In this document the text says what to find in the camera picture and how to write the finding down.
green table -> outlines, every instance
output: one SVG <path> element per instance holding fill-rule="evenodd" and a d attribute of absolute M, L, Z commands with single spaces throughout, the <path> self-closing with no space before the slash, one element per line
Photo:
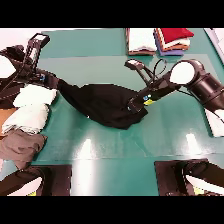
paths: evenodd
<path fill-rule="evenodd" d="M 203 29 L 184 57 L 195 58 L 224 82 L 223 65 Z M 124 67 L 123 29 L 48 32 L 38 67 L 82 86 L 114 83 L 140 90 L 144 83 Z M 153 68 L 158 55 L 139 56 Z M 129 130 L 104 127 L 84 117 L 59 96 L 43 134 L 45 148 L 33 164 L 73 164 L 71 195 L 158 195 L 154 161 L 208 158 L 224 167 L 224 138 L 213 138 L 203 109 L 189 96 L 173 93 L 147 107 L 149 114 Z M 15 167 L 4 163 L 1 178 Z"/>

folded red shirt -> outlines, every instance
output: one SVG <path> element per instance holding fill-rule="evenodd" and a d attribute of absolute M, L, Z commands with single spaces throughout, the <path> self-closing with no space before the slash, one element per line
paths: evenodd
<path fill-rule="evenodd" d="M 187 38 L 194 36 L 194 33 L 192 33 L 190 30 L 186 28 L 160 28 L 160 29 L 163 33 L 165 43 L 169 43 L 171 41 L 180 38 Z"/>

crumpled white cloth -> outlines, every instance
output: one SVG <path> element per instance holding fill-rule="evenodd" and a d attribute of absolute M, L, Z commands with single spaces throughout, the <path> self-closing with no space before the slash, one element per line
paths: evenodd
<path fill-rule="evenodd" d="M 35 104 L 51 105 L 56 95 L 56 89 L 49 90 L 41 86 L 29 84 L 24 88 L 20 88 L 20 93 L 15 98 L 13 105 L 15 107 L 24 107 Z"/>
<path fill-rule="evenodd" d="M 2 125 L 2 134 L 20 129 L 27 134 L 38 134 L 45 126 L 49 109 L 45 104 L 19 108 Z"/>

yellow tag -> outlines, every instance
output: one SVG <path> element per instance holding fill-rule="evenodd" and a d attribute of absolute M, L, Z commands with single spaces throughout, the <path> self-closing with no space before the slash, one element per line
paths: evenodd
<path fill-rule="evenodd" d="M 148 106 L 148 105 L 150 105 L 150 104 L 153 104 L 154 102 L 155 102 L 155 101 L 147 100 L 147 101 L 144 102 L 144 104 L 145 104 L 146 106 Z"/>
<path fill-rule="evenodd" d="M 34 191 L 33 193 L 28 194 L 27 196 L 37 196 L 37 192 L 36 192 L 36 191 Z"/>
<path fill-rule="evenodd" d="M 194 187 L 194 186 L 193 186 L 193 188 L 194 188 L 195 195 L 204 194 L 204 192 L 205 192 L 204 190 L 202 190 L 200 188 L 197 188 L 197 187 Z"/>

black cloth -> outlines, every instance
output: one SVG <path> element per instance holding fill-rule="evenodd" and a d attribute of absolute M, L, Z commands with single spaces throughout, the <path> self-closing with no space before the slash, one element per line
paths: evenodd
<path fill-rule="evenodd" d="M 113 84 L 89 84 L 79 88 L 59 80 L 58 90 L 79 112 L 102 125 L 128 129 L 148 113 L 143 108 L 133 114 L 127 109 L 128 101 L 136 91 Z"/>

